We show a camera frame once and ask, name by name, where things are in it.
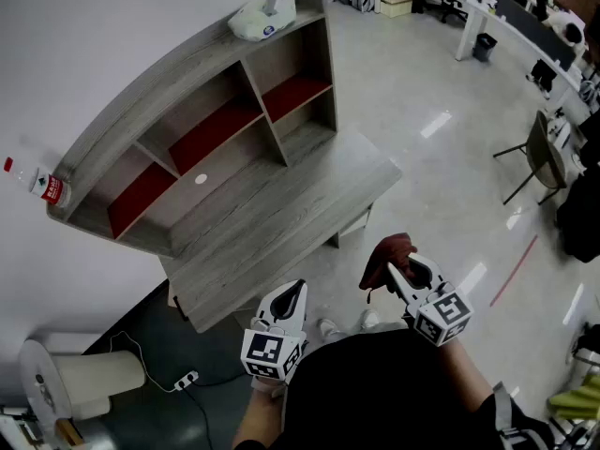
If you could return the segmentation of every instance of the trash can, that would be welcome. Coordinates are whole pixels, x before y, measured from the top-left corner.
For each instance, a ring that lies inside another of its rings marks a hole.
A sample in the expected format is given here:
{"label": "trash can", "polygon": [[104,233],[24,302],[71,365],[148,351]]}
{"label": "trash can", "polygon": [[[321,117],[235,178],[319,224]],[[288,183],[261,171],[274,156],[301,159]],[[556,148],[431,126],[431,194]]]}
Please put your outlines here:
{"label": "trash can", "polygon": [[475,47],[472,49],[472,56],[480,62],[489,61],[489,56],[491,55],[491,51],[494,50],[496,43],[498,41],[494,37],[488,34],[479,34],[475,42]]}

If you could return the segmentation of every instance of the computer monitor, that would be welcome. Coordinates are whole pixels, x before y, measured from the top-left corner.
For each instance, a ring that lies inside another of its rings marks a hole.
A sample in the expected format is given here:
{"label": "computer monitor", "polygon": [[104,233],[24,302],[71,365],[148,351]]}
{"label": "computer monitor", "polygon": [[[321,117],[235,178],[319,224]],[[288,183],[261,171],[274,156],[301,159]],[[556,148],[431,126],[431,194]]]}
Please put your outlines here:
{"label": "computer monitor", "polygon": [[598,140],[600,137],[600,112],[591,115],[585,122],[579,125],[579,130],[588,142]]}

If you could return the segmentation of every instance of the concrete floor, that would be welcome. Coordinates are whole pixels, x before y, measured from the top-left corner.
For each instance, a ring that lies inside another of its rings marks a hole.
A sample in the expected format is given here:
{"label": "concrete floor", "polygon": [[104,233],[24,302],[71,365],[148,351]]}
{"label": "concrete floor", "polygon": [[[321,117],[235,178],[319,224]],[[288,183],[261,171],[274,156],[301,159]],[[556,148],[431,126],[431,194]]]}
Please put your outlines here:
{"label": "concrete floor", "polygon": [[[569,371],[564,357],[573,334],[584,318],[597,321],[600,309],[597,263],[564,255],[552,225],[566,192],[538,207],[545,189],[532,180],[502,204],[529,167],[519,152],[498,160],[492,154],[524,143],[543,109],[538,89],[525,80],[535,53],[492,26],[487,31],[499,44],[490,63],[457,62],[462,24],[330,7],[340,127],[363,132],[404,176],[375,203],[366,229],[342,239],[340,250],[315,251],[281,281],[307,281],[308,323],[326,315],[350,327],[367,307],[358,282],[370,251],[386,235],[409,233],[420,253],[470,291],[476,313],[462,341],[476,364],[492,384],[518,388],[523,410],[543,415]],[[581,121],[586,115],[575,104]],[[425,138],[421,132],[438,118],[447,122]],[[563,321],[580,285],[578,305]],[[371,306],[388,322],[403,309],[384,289],[372,294]]]}

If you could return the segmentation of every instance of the red line on floor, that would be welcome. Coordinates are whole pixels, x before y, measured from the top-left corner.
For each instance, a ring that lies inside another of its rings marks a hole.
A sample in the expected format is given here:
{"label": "red line on floor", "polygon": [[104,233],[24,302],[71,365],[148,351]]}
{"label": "red line on floor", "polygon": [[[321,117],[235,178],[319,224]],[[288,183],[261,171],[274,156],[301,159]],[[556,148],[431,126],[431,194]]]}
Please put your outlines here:
{"label": "red line on floor", "polygon": [[496,301],[500,298],[500,295],[502,295],[503,292],[506,290],[506,287],[508,287],[508,284],[513,279],[513,277],[515,276],[515,273],[517,272],[517,270],[520,268],[520,266],[523,264],[523,262],[527,258],[527,255],[531,251],[531,249],[533,247],[533,244],[535,243],[535,240],[537,240],[537,234],[535,235],[535,237],[533,238],[533,240],[531,241],[531,243],[525,249],[525,253],[523,253],[523,256],[518,261],[517,266],[513,269],[513,271],[511,272],[510,276],[508,277],[508,279],[504,282],[504,284],[502,285],[502,288],[500,289],[500,291],[498,293],[496,293],[496,296],[494,297],[494,299],[489,304],[490,307],[493,307],[493,305],[496,303]]}

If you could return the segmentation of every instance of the chair leg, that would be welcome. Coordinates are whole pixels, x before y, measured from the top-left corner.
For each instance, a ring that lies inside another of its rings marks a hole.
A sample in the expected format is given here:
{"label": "chair leg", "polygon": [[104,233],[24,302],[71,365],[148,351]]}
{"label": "chair leg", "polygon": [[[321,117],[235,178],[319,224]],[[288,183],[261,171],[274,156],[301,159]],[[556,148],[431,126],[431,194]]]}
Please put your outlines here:
{"label": "chair leg", "polygon": [[529,176],[528,176],[528,177],[525,179],[525,181],[524,181],[524,182],[523,182],[521,185],[519,185],[519,186],[518,186],[518,188],[517,188],[517,189],[516,189],[516,190],[515,190],[515,191],[514,191],[512,194],[511,194],[511,196],[510,196],[510,197],[508,197],[508,198],[507,198],[507,199],[506,199],[504,202],[502,202],[502,205],[506,205],[506,204],[507,204],[507,203],[509,203],[511,200],[513,200],[513,197],[514,197],[515,195],[517,195],[517,194],[520,192],[520,190],[521,190],[523,187],[525,187],[525,186],[527,185],[527,182],[529,182],[529,181],[530,181],[530,180],[533,178],[533,176],[534,176],[534,175],[535,175],[535,172],[532,172],[532,174],[531,174],[531,175],[529,175]]}
{"label": "chair leg", "polygon": [[527,146],[527,144],[523,143],[521,145],[514,146],[512,148],[509,148],[508,150],[504,150],[503,152],[494,154],[493,157],[495,158],[495,157],[499,157],[500,155],[509,154],[511,152],[514,152],[515,150],[518,150],[519,148],[523,148],[524,146]]}
{"label": "chair leg", "polygon": [[547,199],[551,199],[552,197],[554,197],[554,195],[556,195],[559,192],[560,188],[557,188],[556,190],[554,190],[552,193],[550,193],[549,195],[547,195],[546,197],[544,197],[544,200],[542,200],[541,202],[538,202],[538,205],[541,205],[542,203],[544,203]]}

